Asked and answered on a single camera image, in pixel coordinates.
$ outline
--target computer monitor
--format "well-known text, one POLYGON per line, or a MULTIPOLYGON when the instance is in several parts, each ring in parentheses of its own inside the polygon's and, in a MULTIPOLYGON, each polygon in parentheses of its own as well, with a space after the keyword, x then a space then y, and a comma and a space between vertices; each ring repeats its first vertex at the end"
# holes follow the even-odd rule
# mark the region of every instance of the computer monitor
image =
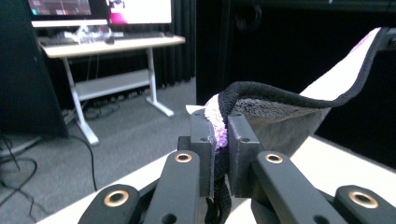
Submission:
POLYGON ((106 0, 111 24, 171 23, 171 0, 106 0))
POLYGON ((35 28, 107 24, 104 0, 25 1, 35 28))

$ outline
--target white table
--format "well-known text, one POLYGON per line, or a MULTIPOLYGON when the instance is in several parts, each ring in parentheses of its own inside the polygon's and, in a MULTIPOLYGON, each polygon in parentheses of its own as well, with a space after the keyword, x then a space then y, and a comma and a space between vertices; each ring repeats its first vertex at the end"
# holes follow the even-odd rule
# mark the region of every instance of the white table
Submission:
POLYGON ((153 60, 153 48, 174 46, 185 43, 185 38, 174 35, 173 37, 153 37, 143 39, 116 40, 113 45, 104 42, 91 44, 71 45, 61 47, 44 47, 43 50, 51 59, 61 59, 64 62, 70 91, 77 111, 78 126, 92 146, 99 144, 99 139, 92 131, 84 119, 81 108, 81 101, 109 95, 115 92, 127 91, 134 88, 147 86, 150 87, 150 97, 146 100, 161 110, 166 116, 174 116, 174 112, 157 101, 155 71, 153 60), (148 55, 148 69, 120 74, 111 77, 104 77, 95 80, 75 83, 69 65, 69 58, 116 53, 137 49, 145 49, 148 55))
MULTIPOLYGON (((309 137, 292 156, 291 160, 317 188, 334 196, 335 191, 345 185, 357 185, 370 189, 396 206, 396 174, 309 137)), ((142 167, 113 184, 124 184, 140 190, 161 176, 166 156, 142 167)), ((97 192, 75 202, 39 224, 78 223, 97 192)), ((255 223, 250 210, 250 200, 236 207, 227 224, 255 223)))

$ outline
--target microfiber towel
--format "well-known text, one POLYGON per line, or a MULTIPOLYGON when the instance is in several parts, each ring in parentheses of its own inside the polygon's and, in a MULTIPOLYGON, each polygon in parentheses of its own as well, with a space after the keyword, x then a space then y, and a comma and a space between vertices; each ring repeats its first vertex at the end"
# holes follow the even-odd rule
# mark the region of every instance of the microfiber towel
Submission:
MULTIPOLYGON (((387 30, 372 30, 342 61, 300 94, 263 83, 240 81, 214 95, 205 105, 205 117, 212 123, 217 140, 215 178, 222 179, 228 172, 229 115, 244 114, 265 150, 291 156, 317 130, 332 107, 344 105, 359 94, 387 30)), ((217 214, 222 217, 206 223, 224 223, 231 207, 227 203, 214 206, 219 207, 217 214)))

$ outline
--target white shelf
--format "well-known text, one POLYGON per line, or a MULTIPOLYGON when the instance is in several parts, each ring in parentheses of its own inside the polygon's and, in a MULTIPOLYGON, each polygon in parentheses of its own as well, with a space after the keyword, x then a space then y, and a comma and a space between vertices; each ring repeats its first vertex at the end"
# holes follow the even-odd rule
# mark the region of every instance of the white shelf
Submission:
POLYGON ((78 93, 78 99, 84 101, 147 85, 149 85, 149 70, 144 69, 121 75, 79 82, 76 83, 76 91, 78 93))

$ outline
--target black cable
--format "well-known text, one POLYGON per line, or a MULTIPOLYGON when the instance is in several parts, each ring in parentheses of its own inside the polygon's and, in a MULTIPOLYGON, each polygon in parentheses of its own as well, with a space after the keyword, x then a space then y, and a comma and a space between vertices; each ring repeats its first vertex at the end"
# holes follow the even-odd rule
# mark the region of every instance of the black cable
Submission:
POLYGON ((91 149, 90 145, 89 145, 87 142, 85 142, 83 139, 81 139, 81 138, 79 138, 79 137, 76 137, 76 136, 74 136, 74 135, 70 135, 69 137, 70 137, 70 138, 74 138, 74 139, 76 139, 76 140, 82 142, 82 143, 87 147, 87 149, 90 151, 90 153, 91 153, 91 166, 92 166, 92 182, 93 182, 93 188, 95 189, 95 191, 97 191, 98 188, 96 187, 95 168, 94 168, 94 164, 93 164, 93 152, 92 152, 92 149, 91 149))
POLYGON ((87 81, 90 79, 91 59, 92 59, 92 55, 90 55, 90 59, 88 60, 87 81))
POLYGON ((33 211, 33 205, 35 205, 36 207, 38 207, 41 211, 43 211, 47 216, 51 215, 52 213, 47 211, 47 209, 44 208, 43 205, 41 205, 40 203, 36 203, 35 202, 35 198, 30 195, 29 193, 27 193, 26 191, 22 190, 22 189, 17 189, 17 188, 13 188, 10 187, 8 185, 6 185, 6 183, 4 183, 3 181, 0 181, 0 184, 6 188, 6 189, 12 189, 18 193, 20 193, 21 195, 23 195, 26 200, 28 200, 30 202, 30 209, 29 209, 29 218, 31 218, 33 220, 34 223, 37 222, 37 220, 35 219, 35 217, 32 215, 32 211, 33 211))
POLYGON ((3 142, 6 144, 6 147, 8 148, 9 155, 11 156, 12 160, 14 161, 15 165, 18 167, 18 171, 21 170, 21 167, 18 165, 17 160, 15 159, 14 154, 12 153, 12 141, 8 138, 6 138, 3 133, 0 132, 0 136, 3 139, 3 142))
POLYGON ((35 166, 35 168, 33 169, 33 172, 29 175, 29 177, 25 181, 23 181, 17 188, 14 189, 12 193, 10 193, 3 201, 0 202, 0 207, 4 203, 6 203, 16 192, 18 192, 18 190, 23 188, 23 186, 25 186, 27 182, 29 182, 29 180, 32 179, 32 177, 35 175, 35 171, 37 170, 37 162, 32 159, 19 158, 18 161, 30 161, 35 166))
POLYGON ((98 74, 99 74, 99 57, 100 55, 98 54, 96 58, 96 75, 95 75, 96 79, 98 78, 98 74))
POLYGON ((102 119, 107 116, 110 116, 111 114, 117 112, 118 110, 120 110, 119 101, 116 101, 114 103, 107 103, 107 104, 103 104, 103 105, 99 105, 98 103, 93 103, 93 108, 89 107, 85 111, 86 120, 102 119), (105 106, 108 106, 108 105, 115 105, 116 107, 110 108, 109 110, 104 110, 105 106))

